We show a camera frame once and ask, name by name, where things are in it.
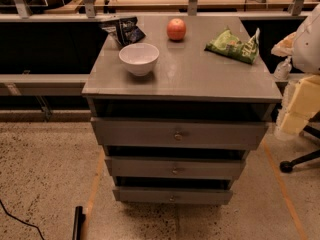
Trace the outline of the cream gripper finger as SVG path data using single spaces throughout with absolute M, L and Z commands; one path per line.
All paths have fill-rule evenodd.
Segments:
M 320 76 L 291 80 L 285 87 L 274 134 L 280 140 L 298 136 L 320 112 Z

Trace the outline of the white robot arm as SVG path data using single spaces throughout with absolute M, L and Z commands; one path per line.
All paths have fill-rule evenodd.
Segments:
M 295 32 L 274 45 L 271 53 L 290 57 L 293 66 L 306 74 L 286 86 L 276 120 L 275 136 L 289 140 L 298 136 L 320 112 L 320 5 Z

